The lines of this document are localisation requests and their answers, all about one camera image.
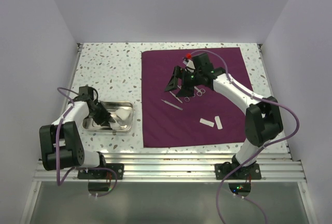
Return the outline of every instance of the white strip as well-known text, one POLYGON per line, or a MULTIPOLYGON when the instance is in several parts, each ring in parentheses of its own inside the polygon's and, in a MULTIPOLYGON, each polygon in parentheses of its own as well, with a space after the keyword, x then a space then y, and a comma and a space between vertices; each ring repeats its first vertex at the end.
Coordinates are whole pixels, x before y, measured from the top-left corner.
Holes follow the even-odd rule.
POLYGON ((214 123, 211 122, 211 121, 208 121, 208 120, 206 120, 206 119, 202 119, 202 118, 201 118, 201 120, 200 120, 199 122, 202 123, 202 124, 206 124, 206 125, 208 125, 208 126, 210 126, 210 127, 214 127, 214 123))
POLYGON ((218 130, 223 128, 223 125, 222 125, 222 122, 220 121, 219 116, 214 117, 214 121, 216 121, 218 130))

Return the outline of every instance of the purple mat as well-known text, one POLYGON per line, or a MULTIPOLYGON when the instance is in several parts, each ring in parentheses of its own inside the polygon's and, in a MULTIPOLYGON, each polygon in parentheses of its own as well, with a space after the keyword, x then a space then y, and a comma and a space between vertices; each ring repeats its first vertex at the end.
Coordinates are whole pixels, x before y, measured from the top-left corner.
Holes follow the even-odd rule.
MULTIPOLYGON (((223 57, 229 73, 238 82, 252 90, 240 48, 217 48, 211 50, 223 57)), ((204 86, 203 96, 191 97, 183 104, 169 92, 164 92, 174 66, 183 67, 182 57, 194 49, 152 50, 142 53, 142 108, 144 147, 180 147, 237 143, 245 140, 244 114, 227 98, 204 86), (178 110, 161 99, 181 107, 178 110), (223 129, 201 124, 200 118, 214 122, 219 116, 223 129)), ((209 54, 214 67, 222 67, 221 60, 209 54)))

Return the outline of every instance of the white wall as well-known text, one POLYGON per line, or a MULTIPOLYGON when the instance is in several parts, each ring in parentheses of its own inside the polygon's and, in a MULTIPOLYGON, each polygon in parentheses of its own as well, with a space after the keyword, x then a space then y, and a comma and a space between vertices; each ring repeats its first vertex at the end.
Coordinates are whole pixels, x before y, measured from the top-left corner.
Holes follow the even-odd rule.
POLYGON ((19 222, 76 44, 54 0, 0 0, 0 223, 19 222))
MULTIPOLYGON (((321 223, 332 220, 331 51, 331 0, 289 0, 263 45, 274 94, 300 118, 289 145, 303 162, 321 223)), ((284 117, 289 133, 294 121, 284 117)))
POLYGON ((78 42, 262 43, 287 0, 55 0, 78 42))

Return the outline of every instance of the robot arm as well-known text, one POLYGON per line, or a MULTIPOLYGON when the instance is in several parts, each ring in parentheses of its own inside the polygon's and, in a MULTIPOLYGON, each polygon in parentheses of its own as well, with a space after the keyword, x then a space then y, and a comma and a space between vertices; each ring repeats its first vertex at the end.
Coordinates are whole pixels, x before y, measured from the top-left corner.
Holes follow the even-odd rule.
POLYGON ((64 119, 60 129, 60 165, 61 169, 66 167, 103 167, 105 159, 100 152, 84 150, 77 127, 85 118, 91 117, 98 125, 109 126, 110 122, 115 122, 110 113, 105 109, 98 99, 94 98, 92 87, 84 86, 79 88, 78 96, 68 104, 66 111, 72 107, 71 111, 63 118, 51 125, 42 126, 39 129, 41 157, 46 170, 56 169, 56 130, 60 119, 64 119))
MULTIPOLYGON (((260 102, 241 92, 227 78, 226 71, 219 67, 214 68, 206 53, 192 57, 192 60, 184 59, 186 67, 179 66, 174 68, 173 76, 165 91, 172 91, 177 88, 178 79, 182 80, 181 90, 177 97, 190 97, 194 94, 194 86, 204 85, 211 90, 222 94, 232 101, 245 114, 245 135, 240 151, 233 157, 232 166, 228 170, 238 166, 246 161, 265 142, 274 139, 283 130, 280 111, 277 106, 260 102)), ((238 86, 245 90, 249 95, 254 92, 244 85, 233 80, 238 86)), ((267 98, 270 101, 277 102, 272 96, 267 98)), ((256 157, 247 162, 243 168, 251 166, 256 162, 256 157)))

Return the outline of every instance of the metal tray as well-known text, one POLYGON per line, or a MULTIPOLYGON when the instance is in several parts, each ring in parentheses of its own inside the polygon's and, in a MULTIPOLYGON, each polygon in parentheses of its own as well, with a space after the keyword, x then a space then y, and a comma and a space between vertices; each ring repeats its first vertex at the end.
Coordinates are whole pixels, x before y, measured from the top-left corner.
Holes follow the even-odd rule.
POLYGON ((134 105, 129 101, 119 101, 119 102, 107 102, 102 101, 101 102, 106 110, 112 115, 112 117, 120 124, 119 129, 111 129, 110 127, 101 127, 100 125, 97 125, 92 118, 85 119, 83 121, 83 128, 89 131, 103 131, 103 132, 128 132, 131 129, 132 125, 132 119, 133 119, 133 111, 134 111, 134 105), (129 117, 122 121, 119 117, 115 116, 115 111, 117 109, 123 108, 125 110, 130 110, 129 117))

